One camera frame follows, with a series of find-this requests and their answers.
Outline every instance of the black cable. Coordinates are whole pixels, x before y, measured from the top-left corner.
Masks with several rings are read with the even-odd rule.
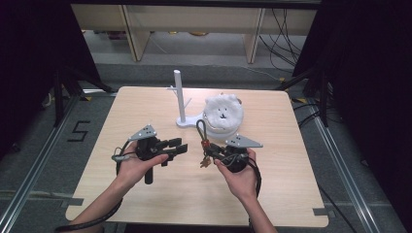
[[[273,49],[274,45],[273,45],[272,47],[269,47],[269,46],[267,45],[267,43],[263,40],[263,38],[262,38],[260,35],[259,35],[259,37],[260,37],[261,41],[263,42],[263,44],[266,46],[266,48],[267,48],[271,53],[279,56],[279,58],[281,58],[282,60],[284,60],[284,61],[286,61],[287,63],[289,63],[291,66],[294,66],[294,65],[295,65],[293,61],[290,61],[289,59],[285,58],[282,54],[280,54],[279,52],[275,51],[275,50]]]
[[[129,144],[129,141],[127,140],[126,143],[124,144],[124,146],[121,148],[119,155],[129,154],[129,153],[123,154],[124,150],[125,150],[125,148],[127,147],[128,144]],[[121,165],[121,162],[117,162],[117,164],[116,164],[116,175],[119,173],[120,165]],[[118,202],[118,204],[108,214],[106,214],[106,215],[104,215],[104,216],[102,216],[98,219],[91,220],[91,221],[88,221],[88,222],[85,222],[85,223],[74,224],[74,225],[58,226],[54,229],[54,232],[58,233],[58,232],[62,232],[62,231],[76,231],[76,230],[86,229],[86,228],[89,228],[91,226],[102,223],[102,222],[106,221],[107,219],[109,219],[111,216],[113,216],[118,211],[118,209],[121,206],[122,200],[123,200],[123,198],[121,198],[121,200]]]
[[[333,200],[330,198],[330,196],[326,193],[326,191],[321,187],[321,185],[319,183],[316,183],[318,185],[319,190],[325,195],[325,197],[330,201],[330,203],[332,204],[332,206],[336,209],[336,211],[343,217],[343,219],[346,221],[346,223],[348,224],[348,226],[352,229],[352,231],[354,233],[357,232],[357,230],[355,229],[355,227],[351,224],[351,222],[346,218],[345,215],[343,215],[343,213],[340,211],[340,209],[336,206],[336,204],[333,202]]]
[[[299,51],[300,51],[300,49],[299,49],[299,48],[291,41],[291,39],[289,38],[288,23],[287,23],[287,10],[284,9],[284,22],[282,23],[282,26],[281,26],[278,18],[276,17],[275,11],[274,11],[273,9],[272,9],[272,14],[273,14],[273,16],[274,16],[274,18],[275,18],[275,20],[276,20],[276,23],[278,24],[278,27],[279,27],[279,35],[278,35],[278,38],[276,39],[276,42],[275,42],[275,43],[277,43],[280,35],[282,35],[283,38],[285,39],[286,43],[287,43],[288,46],[289,46],[289,50],[287,50],[287,49],[285,49],[285,48],[282,48],[282,47],[280,47],[279,45],[278,45],[278,47],[281,48],[281,49],[283,49],[283,50],[289,51],[289,52],[291,53],[292,57],[293,57],[294,62],[296,62],[296,61],[297,61],[296,55],[300,55],[300,54],[294,52],[292,46],[295,47],[295,48],[296,48],[297,50],[299,50]]]
[[[309,107],[309,106],[318,106],[318,104],[304,104],[304,105],[294,107],[293,110],[295,111],[295,110],[301,109],[303,107]]]
[[[320,114],[319,111],[316,111],[315,113],[311,114],[310,116],[307,116],[305,119],[303,119],[302,121],[300,121],[298,123],[299,128],[303,127],[303,125],[305,125],[306,123],[308,123],[310,120],[314,119],[315,117],[318,117]]]
[[[80,223],[80,224],[58,226],[54,229],[54,232],[58,233],[58,232],[62,232],[62,231],[76,231],[76,230],[86,229],[86,228],[89,228],[91,226],[97,225],[101,222],[104,222],[105,220],[109,219],[111,216],[113,216],[118,211],[122,200],[123,199],[121,198],[121,200],[118,202],[118,204],[108,214],[106,214],[106,215],[104,215],[104,216],[102,216],[98,219],[88,221],[88,222],[85,222],[85,223]]]

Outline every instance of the cable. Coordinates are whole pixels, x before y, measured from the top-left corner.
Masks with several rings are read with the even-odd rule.
[[[127,147],[128,144],[129,144],[129,141],[127,140],[126,143],[123,145],[123,147],[120,150],[120,155],[129,154],[129,153],[123,154],[124,150],[125,150],[125,148]],[[119,173],[120,165],[121,165],[121,162],[116,163],[116,175]],[[118,211],[118,209],[121,206],[122,200],[123,200],[123,198],[121,198],[121,200],[118,202],[118,204],[108,214],[106,214],[106,215],[104,215],[104,216],[102,216],[98,219],[91,220],[91,221],[88,221],[88,222],[85,222],[85,223],[74,224],[74,225],[58,226],[54,229],[54,232],[58,233],[58,232],[62,232],[62,231],[76,231],[76,230],[86,229],[86,228],[89,228],[91,226],[102,223],[102,222],[106,221],[107,219],[109,219],[111,216],[113,216]]]

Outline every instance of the wooden tabletop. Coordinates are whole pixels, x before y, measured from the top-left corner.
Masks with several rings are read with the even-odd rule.
[[[259,202],[276,226],[325,227],[315,216],[324,204],[303,144],[289,96],[284,91],[184,88],[187,116],[205,107],[205,98],[220,93],[242,100],[244,119],[238,133],[263,144],[255,149],[262,176]],[[168,166],[154,167],[154,182],[137,183],[110,221],[196,225],[247,225],[248,216],[230,193],[215,165],[200,168],[203,150],[194,127],[180,128],[177,97],[163,87],[122,87],[96,141],[66,216],[75,218],[116,176],[111,159],[116,147],[150,124],[160,140],[182,138],[187,153]],[[212,143],[224,147],[224,141]]]

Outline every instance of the wire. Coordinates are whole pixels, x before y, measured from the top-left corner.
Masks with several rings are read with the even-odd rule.
[[[129,144],[129,140],[127,140],[126,143],[121,148],[120,155],[125,155],[123,153],[124,153],[124,150],[125,150],[125,148],[127,147],[128,144]],[[121,165],[121,162],[116,163],[116,175],[119,173],[120,165]],[[118,204],[108,214],[106,214],[106,215],[104,215],[100,218],[97,218],[95,220],[91,220],[91,221],[88,221],[88,222],[85,222],[85,223],[58,226],[54,229],[54,232],[57,233],[57,232],[62,232],[62,231],[76,231],[76,230],[86,229],[86,228],[89,228],[91,226],[97,225],[101,222],[104,222],[107,219],[109,219],[111,216],[113,216],[118,211],[118,209],[121,206],[122,200],[123,200],[123,198],[121,198],[121,200],[118,202]]]
[[[308,106],[318,106],[318,104],[304,104],[304,105],[294,107],[293,110],[295,111],[295,110],[301,109],[303,107],[308,107]]]

